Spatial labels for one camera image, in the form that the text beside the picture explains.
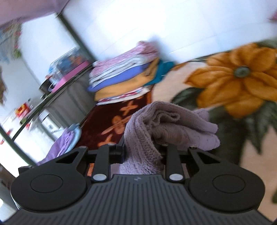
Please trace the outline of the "purple folded garment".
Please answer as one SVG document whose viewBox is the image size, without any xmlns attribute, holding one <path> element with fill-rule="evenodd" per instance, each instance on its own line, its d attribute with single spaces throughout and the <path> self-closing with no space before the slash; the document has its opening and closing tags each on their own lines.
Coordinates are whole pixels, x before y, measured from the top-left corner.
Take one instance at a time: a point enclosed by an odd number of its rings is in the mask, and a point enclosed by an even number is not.
<svg viewBox="0 0 277 225">
<path fill-rule="evenodd" d="M 89 92 L 97 92 L 100 89 L 103 89 L 104 87 L 127 81 L 127 80 L 139 75 L 140 73 L 144 72 L 149 67 L 149 65 L 150 65 L 150 63 L 136 66 L 136 67 L 130 68 L 112 78 L 108 78 L 105 81 L 102 81 L 97 85 L 89 85 L 88 91 Z"/>
</svg>

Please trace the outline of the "white patterned folded garment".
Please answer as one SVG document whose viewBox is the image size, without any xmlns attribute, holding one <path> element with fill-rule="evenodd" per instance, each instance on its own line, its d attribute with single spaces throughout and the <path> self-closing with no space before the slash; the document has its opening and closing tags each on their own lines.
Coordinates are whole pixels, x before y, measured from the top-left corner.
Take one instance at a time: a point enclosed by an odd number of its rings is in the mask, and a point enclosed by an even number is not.
<svg viewBox="0 0 277 225">
<path fill-rule="evenodd" d="M 132 100 L 147 94 L 151 89 L 152 85 L 143 86 L 122 95 L 100 99 L 96 105 L 107 105 Z"/>
</svg>

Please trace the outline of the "clear plastic storage box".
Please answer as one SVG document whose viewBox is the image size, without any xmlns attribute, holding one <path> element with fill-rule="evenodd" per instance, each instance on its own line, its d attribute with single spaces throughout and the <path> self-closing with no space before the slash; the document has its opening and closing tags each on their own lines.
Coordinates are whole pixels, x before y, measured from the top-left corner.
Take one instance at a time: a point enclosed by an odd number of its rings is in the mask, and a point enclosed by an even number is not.
<svg viewBox="0 0 277 225">
<path fill-rule="evenodd" d="M 49 74 L 65 76 L 87 60 L 86 56 L 78 48 L 73 48 L 65 53 L 49 66 Z"/>
</svg>

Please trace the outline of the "orange folded garment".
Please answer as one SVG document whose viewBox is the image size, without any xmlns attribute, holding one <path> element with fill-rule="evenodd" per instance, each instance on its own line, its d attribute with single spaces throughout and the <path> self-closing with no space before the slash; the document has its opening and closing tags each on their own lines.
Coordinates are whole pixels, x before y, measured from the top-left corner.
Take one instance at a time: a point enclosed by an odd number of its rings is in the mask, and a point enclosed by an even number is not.
<svg viewBox="0 0 277 225">
<path fill-rule="evenodd" d="M 154 61 L 150 63 L 149 67 L 146 70 L 136 75 L 135 77 L 127 81 L 113 84 L 100 89 L 95 93 L 94 100 L 99 101 L 103 98 L 122 95 L 127 92 L 133 91 L 139 87 L 144 86 L 145 84 L 147 84 L 148 82 L 154 79 L 158 69 L 159 62 L 160 62 L 160 59 L 155 58 Z"/>
</svg>

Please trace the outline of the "cream fleece folded garment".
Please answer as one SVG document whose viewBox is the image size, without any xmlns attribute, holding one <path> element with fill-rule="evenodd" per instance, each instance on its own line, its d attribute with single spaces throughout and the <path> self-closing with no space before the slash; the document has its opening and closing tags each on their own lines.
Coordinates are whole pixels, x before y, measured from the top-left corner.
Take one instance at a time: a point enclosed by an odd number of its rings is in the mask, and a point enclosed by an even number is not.
<svg viewBox="0 0 277 225">
<path fill-rule="evenodd" d="M 140 54 L 113 65 L 105 64 L 103 66 L 95 67 L 89 75 L 89 85 L 97 85 L 100 82 L 112 78 L 130 68 L 147 64 L 153 61 L 156 57 L 156 55 L 145 56 Z"/>
</svg>

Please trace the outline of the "red packet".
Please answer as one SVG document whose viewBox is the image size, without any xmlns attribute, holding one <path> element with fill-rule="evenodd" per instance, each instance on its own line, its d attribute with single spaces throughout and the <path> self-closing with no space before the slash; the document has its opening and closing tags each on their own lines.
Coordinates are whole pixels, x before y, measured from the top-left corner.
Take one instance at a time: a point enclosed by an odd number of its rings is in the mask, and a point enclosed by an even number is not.
<svg viewBox="0 0 277 225">
<path fill-rule="evenodd" d="M 22 119 L 30 112 L 30 108 L 27 103 L 22 104 L 19 108 L 15 110 L 15 115 L 17 118 Z"/>
</svg>

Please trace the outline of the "pale blue lilac cloth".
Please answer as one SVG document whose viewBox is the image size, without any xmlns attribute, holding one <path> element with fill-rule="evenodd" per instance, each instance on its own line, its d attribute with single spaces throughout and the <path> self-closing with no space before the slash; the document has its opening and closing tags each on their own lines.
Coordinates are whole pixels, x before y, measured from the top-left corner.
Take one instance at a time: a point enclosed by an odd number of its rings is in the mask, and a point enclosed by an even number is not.
<svg viewBox="0 0 277 225">
<path fill-rule="evenodd" d="M 79 124 L 72 124 L 65 128 L 62 135 L 53 143 L 46 157 L 36 165 L 42 165 L 73 150 L 81 137 L 82 131 Z"/>
</svg>

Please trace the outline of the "pink box lid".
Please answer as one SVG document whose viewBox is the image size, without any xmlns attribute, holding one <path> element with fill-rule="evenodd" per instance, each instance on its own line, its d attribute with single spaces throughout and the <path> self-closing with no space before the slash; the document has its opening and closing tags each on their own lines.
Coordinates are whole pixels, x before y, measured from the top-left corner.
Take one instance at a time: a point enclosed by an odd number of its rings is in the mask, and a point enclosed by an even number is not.
<svg viewBox="0 0 277 225">
<path fill-rule="evenodd" d="M 53 88 L 53 90 L 51 91 L 51 93 L 56 92 L 61 86 L 63 86 L 66 82 L 68 82 L 71 78 L 73 78 L 74 76 L 76 76 L 78 73 L 80 73 L 83 69 L 85 69 L 86 67 L 88 67 L 89 65 L 91 65 L 91 63 L 86 60 L 83 63 L 81 63 L 80 65 L 78 65 L 76 68 L 74 68 L 72 71 L 70 71 L 69 73 L 67 73 L 65 76 L 63 76 L 61 78 L 61 80 L 55 85 L 55 87 Z"/>
</svg>

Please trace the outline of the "floral fleece blanket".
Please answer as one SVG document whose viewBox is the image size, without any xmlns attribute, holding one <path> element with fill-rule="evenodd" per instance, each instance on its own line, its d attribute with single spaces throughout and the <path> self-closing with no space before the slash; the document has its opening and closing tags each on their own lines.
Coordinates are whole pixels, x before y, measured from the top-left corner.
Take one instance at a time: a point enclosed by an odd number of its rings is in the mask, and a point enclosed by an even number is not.
<svg viewBox="0 0 277 225">
<path fill-rule="evenodd" d="M 131 115 L 153 101 L 207 109 L 221 143 L 213 154 L 262 178 L 259 210 L 276 218 L 275 38 L 178 64 L 148 94 L 95 107 L 81 123 L 78 146 L 119 142 Z"/>
</svg>

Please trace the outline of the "pink floral folded garment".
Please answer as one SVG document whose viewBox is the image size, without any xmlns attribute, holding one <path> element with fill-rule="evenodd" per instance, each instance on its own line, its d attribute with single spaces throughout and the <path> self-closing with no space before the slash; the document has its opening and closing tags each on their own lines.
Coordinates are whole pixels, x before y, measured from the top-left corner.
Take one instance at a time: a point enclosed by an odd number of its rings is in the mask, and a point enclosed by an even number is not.
<svg viewBox="0 0 277 225">
<path fill-rule="evenodd" d="M 131 62 L 146 64 L 153 61 L 159 55 L 159 50 L 152 42 L 139 41 L 133 49 L 118 55 L 114 58 L 93 63 L 94 69 L 90 73 L 90 82 L 100 79 L 101 75 L 106 75 L 116 68 L 130 65 Z"/>
</svg>

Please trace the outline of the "lilac knitted sweater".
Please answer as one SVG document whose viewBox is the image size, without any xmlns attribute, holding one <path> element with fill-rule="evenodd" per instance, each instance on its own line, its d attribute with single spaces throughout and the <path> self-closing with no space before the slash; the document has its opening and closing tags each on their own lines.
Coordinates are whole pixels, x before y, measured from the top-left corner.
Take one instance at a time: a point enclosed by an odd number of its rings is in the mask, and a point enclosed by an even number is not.
<svg viewBox="0 0 277 225">
<path fill-rule="evenodd" d="M 124 131 L 126 158 L 111 165 L 112 174 L 161 174 L 162 155 L 155 144 L 173 144 L 179 150 L 193 146 L 208 151 L 220 146 L 218 126 L 205 109 L 188 110 L 155 101 L 135 112 Z"/>
</svg>

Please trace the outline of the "purple mosquito net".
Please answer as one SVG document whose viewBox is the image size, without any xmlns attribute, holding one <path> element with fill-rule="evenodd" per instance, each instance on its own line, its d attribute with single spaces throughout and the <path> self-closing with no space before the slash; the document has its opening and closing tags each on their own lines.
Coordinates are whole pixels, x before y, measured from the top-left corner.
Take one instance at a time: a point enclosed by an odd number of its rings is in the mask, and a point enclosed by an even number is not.
<svg viewBox="0 0 277 225">
<path fill-rule="evenodd" d="M 52 13 L 60 13 L 69 1 L 1 0 L 1 25 L 12 21 L 26 22 Z"/>
</svg>

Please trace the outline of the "teal folded garment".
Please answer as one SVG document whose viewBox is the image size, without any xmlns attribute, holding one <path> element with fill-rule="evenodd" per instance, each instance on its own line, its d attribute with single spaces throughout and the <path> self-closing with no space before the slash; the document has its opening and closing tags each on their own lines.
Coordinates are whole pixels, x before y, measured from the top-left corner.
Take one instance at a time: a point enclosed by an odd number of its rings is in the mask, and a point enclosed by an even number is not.
<svg viewBox="0 0 277 225">
<path fill-rule="evenodd" d="M 160 60 L 158 63 L 158 68 L 155 74 L 155 77 L 153 80 L 151 80 L 150 82 L 148 82 L 147 84 L 145 84 L 145 86 L 148 85 L 154 85 L 159 83 L 160 81 L 163 80 L 163 78 L 165 77 L 165 75 L 167 75 L 167 73 L 175 66 L 175 62 L 173 61 L 163 61 Z"/>
</svg>

